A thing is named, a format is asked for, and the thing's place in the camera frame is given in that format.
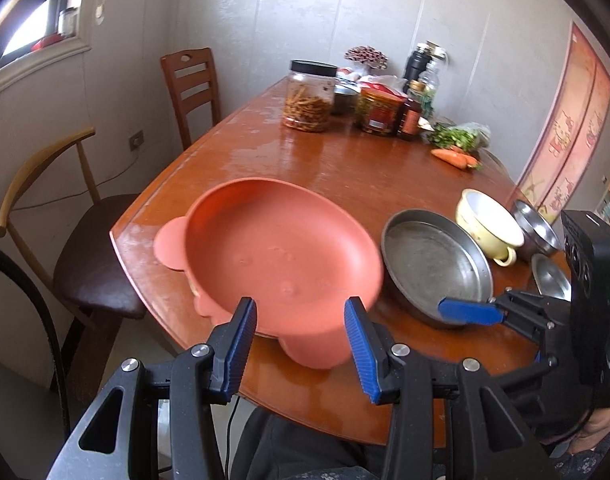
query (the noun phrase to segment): person's leg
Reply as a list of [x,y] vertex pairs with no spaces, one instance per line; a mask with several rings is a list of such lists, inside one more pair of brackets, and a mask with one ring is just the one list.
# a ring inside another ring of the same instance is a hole
[[362,445],[256,408],[241,435],[229,477],[280,480],[310,471],[353,466],[368,468]]

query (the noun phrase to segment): stainless steel bowl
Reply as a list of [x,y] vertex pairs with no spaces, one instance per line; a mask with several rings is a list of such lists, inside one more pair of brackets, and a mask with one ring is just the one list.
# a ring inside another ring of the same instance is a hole
[[534,254],[551,256],[563,249],[549,222],[530,204],[517,200],[511,213],[525,234],[525,243],[516,250],[520,259],[529,262]]
[[560,300],[572,300],[572,285],[560,267],[547,256],[543,254],[532,256],[531,277],[539,294]]
[[336,85],[332,114],[346,115],[352,113],[358,102],[358,95],[359,92],[357,89],[344,85]]

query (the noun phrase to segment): electrical outlet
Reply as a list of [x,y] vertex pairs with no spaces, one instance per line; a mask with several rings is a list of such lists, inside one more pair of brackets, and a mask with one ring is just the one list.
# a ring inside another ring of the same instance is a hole
[[145,142],[145,135],[143,134],[143,130],[139,130],[138,132],[133,134],[133,136],[131,136],[128,140],[130,141],[130,151],[133,152],[134,150],[138,150],[139,146],[143,142]]

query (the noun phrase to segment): chair seat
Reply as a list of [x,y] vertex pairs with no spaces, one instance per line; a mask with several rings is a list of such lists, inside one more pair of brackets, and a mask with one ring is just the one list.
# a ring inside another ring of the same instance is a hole
[[114,253],[110,229],[137,194],[109,196],[87,210],[54,268],[58,294],[81,307],[102,308],[141,319],[145,306]]

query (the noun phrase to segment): green vegetable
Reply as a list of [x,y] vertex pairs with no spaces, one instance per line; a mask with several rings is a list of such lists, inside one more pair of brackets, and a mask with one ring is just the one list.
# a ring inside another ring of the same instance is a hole
[[458,146],[461,150],[469,152],[474,148],[476,142],[476,133],[458,128],[445,128],[437,124],[433,132],[430,132],[427,139],[439,148],[449,148],[450,146]]

